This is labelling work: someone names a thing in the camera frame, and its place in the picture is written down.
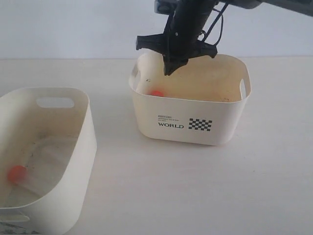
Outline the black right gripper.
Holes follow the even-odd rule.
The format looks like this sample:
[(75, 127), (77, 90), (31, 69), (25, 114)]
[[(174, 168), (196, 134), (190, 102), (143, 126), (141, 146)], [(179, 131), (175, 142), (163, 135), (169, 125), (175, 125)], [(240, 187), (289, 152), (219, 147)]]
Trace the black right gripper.
[(217, 47), (198, 37), (213, 11), (216, 0), (179, 0), (160, 34), (137, 36), (136, 49), (149, 49), (163, 55), (164, 75), (185, 66), (188, 59), (217, 55)]

